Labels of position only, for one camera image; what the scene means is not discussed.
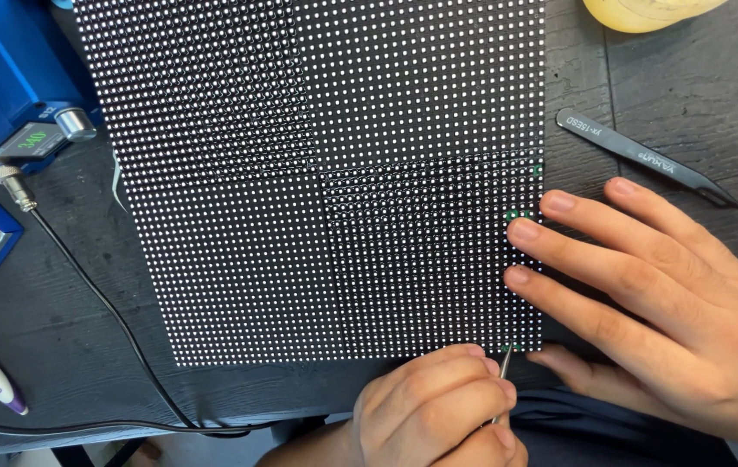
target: wood grain surface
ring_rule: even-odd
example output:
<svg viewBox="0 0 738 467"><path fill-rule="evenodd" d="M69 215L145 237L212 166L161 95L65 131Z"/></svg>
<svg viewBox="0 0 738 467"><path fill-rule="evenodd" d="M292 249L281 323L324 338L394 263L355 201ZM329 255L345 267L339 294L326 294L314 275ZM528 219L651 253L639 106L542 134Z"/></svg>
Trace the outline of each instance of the wood grain surface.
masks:
<svg viewBox="0 0 738 467"><path fill-rule="evenodd" d="M580 0L546 4L546 188L600 198L603 183L622 171L667 195L738 254L738 211L713 208L640 171L618 167L611 156L553 123L559 109L573 107L703 170L738 197L738 1L641 36L604 29ZM349 411L368 381L401 363L176 367L132 217L110 193L112 171L111 148L102 134L64 151L29 183L42 214L123 312L161 382L192 419L250 423ZM2 188L0 201L26 228L0 268L0 364L31 408L21 417L0 405L0 423L175 422L103 305ZM552 320L546 320L544 333L591 353ZM520 389L557 383L523 358L513 361L509 378ZM140 433L101 431L92 438ZM0 452L79 441L0 436Z"/></svg>

